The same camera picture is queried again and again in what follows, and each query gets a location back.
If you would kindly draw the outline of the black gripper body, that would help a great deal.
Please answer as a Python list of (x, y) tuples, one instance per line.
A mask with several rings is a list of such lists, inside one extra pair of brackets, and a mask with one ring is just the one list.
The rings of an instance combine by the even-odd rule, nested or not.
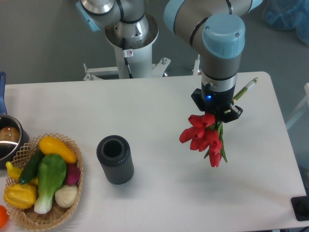
[(243, 112), (241, 107), (234, 105), (233, 94), (235, 86), (223, 92), (212, 90), (210, 84), (201, 85), (191, 94), (191, 98), (198, 109), (205, 113), (211, 113), (217, 121), (228, 123), (240, 117)]

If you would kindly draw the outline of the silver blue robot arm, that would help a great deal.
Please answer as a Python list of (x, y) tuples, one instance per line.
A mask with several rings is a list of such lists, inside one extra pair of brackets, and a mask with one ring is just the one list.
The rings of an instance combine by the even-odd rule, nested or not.
[[(192, 99), (201, 111), (228, 123), (242, 114), (233, 99), (245, 25), (241, 16), (258, 0), (170, 0), (164, 10), (167, 27), (201, 56), (201, 88)], [(142, 0), (80, 0), (80, 15), (92, 31), (104, 30), (114, 47), (119, 77), (153, 74), (152, 45), (158, 36), (156, 20)]]

